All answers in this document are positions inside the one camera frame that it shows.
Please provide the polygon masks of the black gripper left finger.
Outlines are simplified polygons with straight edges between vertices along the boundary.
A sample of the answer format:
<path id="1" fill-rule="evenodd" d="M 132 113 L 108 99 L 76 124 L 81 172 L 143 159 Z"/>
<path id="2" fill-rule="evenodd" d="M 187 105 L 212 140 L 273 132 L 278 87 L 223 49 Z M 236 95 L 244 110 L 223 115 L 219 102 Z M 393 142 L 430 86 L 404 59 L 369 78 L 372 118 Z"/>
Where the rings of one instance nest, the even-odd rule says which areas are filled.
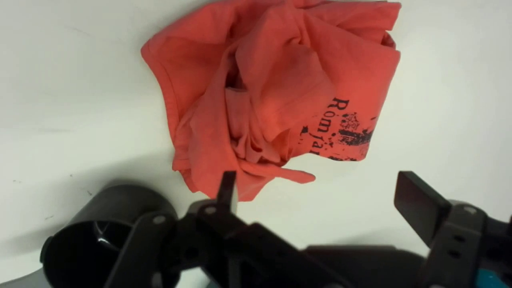
<path id="1" fill-rule="evenodd" d="M 215 206 L 222 212 L 233 212 L 236 209 L 236 203 L 236 172 L 225 171 L 217 188 Z"/>

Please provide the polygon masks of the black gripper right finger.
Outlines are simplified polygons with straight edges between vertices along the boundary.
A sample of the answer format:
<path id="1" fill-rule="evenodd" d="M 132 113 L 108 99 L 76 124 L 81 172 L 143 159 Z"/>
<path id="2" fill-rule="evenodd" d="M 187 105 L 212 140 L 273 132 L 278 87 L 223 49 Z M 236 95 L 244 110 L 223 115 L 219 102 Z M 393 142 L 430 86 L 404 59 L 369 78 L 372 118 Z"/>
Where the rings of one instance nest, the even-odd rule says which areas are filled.
<path id="1" fill-rule="evenodd" d="M 393 206 L 427 246 L 451 209 L 451 203 L 414 171 L 396 174 Z"/>

